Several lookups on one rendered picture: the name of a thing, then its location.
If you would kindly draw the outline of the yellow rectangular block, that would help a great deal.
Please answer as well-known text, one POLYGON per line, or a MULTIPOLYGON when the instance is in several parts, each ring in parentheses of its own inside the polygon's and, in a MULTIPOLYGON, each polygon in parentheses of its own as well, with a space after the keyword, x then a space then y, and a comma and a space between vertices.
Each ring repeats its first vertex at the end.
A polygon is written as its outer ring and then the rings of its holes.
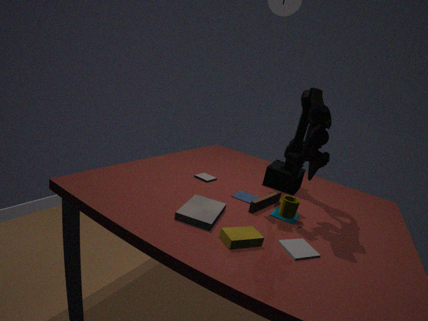
POLYGON ((263 245, 264 237, 253 226, 222 228, 220 238, 229 250, 263 245))

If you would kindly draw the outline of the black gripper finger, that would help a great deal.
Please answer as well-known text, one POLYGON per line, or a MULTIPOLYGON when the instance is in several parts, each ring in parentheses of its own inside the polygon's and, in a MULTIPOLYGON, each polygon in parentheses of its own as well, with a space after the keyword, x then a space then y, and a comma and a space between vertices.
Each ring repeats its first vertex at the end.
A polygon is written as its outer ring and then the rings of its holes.
POLYGON ((313 178, 313 175, 317 172, 319 168, 322 166, 318 166, 316 163, 309 161, 309 173, 308 173, 308 180, 311 180, 313 178))
POLYGON ((291 168, 292 180, 296 181, 298 173, 299 173, 299 169, 302 168, 302 167, 304 167, 304 166, 303 165, 297 165, 295 163, 292 163, 289 160, 288 160, 288 162, 289 162, 289 165, 290 165, 290 168, 291 168))

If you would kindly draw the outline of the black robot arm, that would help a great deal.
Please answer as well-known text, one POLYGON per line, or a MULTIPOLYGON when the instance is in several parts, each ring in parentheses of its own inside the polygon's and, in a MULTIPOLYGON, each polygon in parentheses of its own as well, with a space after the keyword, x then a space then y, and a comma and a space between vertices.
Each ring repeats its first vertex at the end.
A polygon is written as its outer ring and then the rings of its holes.
MULTIPOLYGON (((310 88, 302 93, 302 114, 296 135, 285 149, 284 157, 289 152, 302 152, 304 147, 302 141, 308 124, 310 125, 307 129, 306 139, 313 141, 317 145, 325 145, 328 142, 329 135, 325 129, 330 129, 332 119, 329 108, 323 103, 322 93, 323 91, 318 88, 310 88)), ((330 154, 316 151, 314 148, 313 146, 310 149, 306 159, 310 160, 311 158, 318 166, 325 166, 329 162, 330 154)))

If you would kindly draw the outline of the olive yellow cup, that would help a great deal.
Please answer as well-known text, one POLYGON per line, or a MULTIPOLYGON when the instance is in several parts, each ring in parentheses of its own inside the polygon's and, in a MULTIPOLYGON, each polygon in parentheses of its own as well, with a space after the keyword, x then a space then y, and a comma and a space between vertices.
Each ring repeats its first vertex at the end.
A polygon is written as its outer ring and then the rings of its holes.
POLYGON ((284 218, 293 218, 298 209, 300 200, 294 198, 293 196, 283 195, 282 201, 280 204, 279 215, 284 218))

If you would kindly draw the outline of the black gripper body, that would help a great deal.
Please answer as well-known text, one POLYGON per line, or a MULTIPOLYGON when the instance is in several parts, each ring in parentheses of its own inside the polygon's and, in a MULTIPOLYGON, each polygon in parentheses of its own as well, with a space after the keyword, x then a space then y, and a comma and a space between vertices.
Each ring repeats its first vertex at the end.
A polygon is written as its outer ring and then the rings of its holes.
MULTIPOLYGON (((302 152, 296 153, 296 152, 289 152, 286 155, 286 160, 291 161, 292 163, 295 163, 297 165, 303 165, 305 163, 305 161, 311 161, 314 162, 313 160, 308 160, 306 159, 307 154, 309 153, 310 149, 314 146, 315 150, 318 151, 319 148, 322 148, 322 145, 317 145, 315 144, 313 141, 308 140, 305 138, 304 141, 302 141, 303 143, 303 150, 302 152)), ((315 163, 315 162, 314 162, 315 163)))

